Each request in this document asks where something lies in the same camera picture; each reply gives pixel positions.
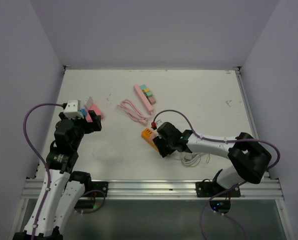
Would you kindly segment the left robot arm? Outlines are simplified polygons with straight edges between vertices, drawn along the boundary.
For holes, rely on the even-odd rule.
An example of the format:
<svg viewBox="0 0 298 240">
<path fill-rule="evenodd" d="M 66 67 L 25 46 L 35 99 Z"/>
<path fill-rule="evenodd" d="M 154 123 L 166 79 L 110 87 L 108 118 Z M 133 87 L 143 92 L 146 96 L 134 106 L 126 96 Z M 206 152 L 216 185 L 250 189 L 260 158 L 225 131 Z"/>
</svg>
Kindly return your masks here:
<svg viewBox="0 0 298 240">
<path fill-rule="evenodd" d="M 23 231 L 15 233 L 13 239 L 63 239 L 63 228 L 79 198 L 92 193 L 91 175 L 73 169 L 84 135 L 102 129 L 101 117 L 92 110 L 89 115 L 91 120 L 59 114 L 61 120 L 55 126 L 38 200 Z"/>
</svg>

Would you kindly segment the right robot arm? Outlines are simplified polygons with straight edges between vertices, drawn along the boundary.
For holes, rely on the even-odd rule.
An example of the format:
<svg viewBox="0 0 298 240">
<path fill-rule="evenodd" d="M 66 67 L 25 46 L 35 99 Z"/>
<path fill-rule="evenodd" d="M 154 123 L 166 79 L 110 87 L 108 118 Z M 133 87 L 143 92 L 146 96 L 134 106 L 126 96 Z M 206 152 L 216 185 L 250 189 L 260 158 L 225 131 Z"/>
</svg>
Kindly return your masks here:
<svg viewBox="0 0 298 240">
<path fill-rule="evenodd" d="M 242 182 L 259 184 L 272 159 L 272 155 L 248 133 L 237 137 L 196 136 L 192 130 L 179 131 L 167 121 L 152 123 L 157 136 L 153 143 L 159 154 L 166 157 L 173 152 L 216 155 L 230 160 L 232 165 L 219 170 L 205 189 L 223 196 Z"/>
</svg>

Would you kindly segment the long pink power strip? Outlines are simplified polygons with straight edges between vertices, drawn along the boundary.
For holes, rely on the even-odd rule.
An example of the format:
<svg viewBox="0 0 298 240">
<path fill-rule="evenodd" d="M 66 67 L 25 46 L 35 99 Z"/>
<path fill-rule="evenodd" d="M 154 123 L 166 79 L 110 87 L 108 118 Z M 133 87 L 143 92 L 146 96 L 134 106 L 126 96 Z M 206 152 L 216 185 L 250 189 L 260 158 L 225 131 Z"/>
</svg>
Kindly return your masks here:
<svg viewBox="0 0 298 240">
<path fill-rule="evenodd" d="M 147 110 L 147 112 L 150 114 L 150 113 L 153 113 L 153 107 L 152 105 L 150 104 L 149 100 L 147 99 L 147 97 L 145 96 L 144 92 L 142 91 L 142 89 L 140 88 L 139 85 L 134 85 L 133 86 L 133 89 L 136 93 L 136 95 L 138 96 L 138 98 L 140 99 L 142 105 L 144 106 L 144 108 Z"/>
</svg>

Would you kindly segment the pink triangular socket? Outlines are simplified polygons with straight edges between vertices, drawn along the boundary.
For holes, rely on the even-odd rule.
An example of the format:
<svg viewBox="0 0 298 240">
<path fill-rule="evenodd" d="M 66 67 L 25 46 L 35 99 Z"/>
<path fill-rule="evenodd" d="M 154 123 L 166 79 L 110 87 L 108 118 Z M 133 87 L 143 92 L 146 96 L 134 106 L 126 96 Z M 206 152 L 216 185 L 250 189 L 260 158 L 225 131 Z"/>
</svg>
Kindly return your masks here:
<svg viewBox="0 0 298 240">
<path fill-rule="evenodd" d="M 104 114 L 103 112 L 100 110 L 100 108 L 95 104 L 95 103 L 92 103 L 91 105 L 87 105 L 85 106 L 85 110 L 87 112 L 89 111 L 94 111 L 94 113 L 97 115 L 97 116 L 100 116 L 101 119 L 104 119 Z M 92 119 L 91 119 L 91 115 L 88 113 L 87 116 L 86 116 L 86 121 L 88 123 L 92 122 Z"/>
</svg>

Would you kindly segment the orange power strip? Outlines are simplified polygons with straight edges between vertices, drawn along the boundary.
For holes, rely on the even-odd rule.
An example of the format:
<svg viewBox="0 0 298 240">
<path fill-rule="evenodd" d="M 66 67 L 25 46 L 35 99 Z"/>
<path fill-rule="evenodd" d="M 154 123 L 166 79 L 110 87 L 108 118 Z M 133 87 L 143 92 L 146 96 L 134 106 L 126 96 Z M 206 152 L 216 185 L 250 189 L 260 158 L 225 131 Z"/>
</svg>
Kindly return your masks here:
<svg viewBox="0 0 298 240">
<path fill-rule="evenodd" d="M 149 128 L 146 128 L 142 131 L 141 137 L 156 151 L 158 151 L 158 148 L 153 142 L 153 138 L 155 137 L 155 133 L 151 131 Z"/>
</svg>

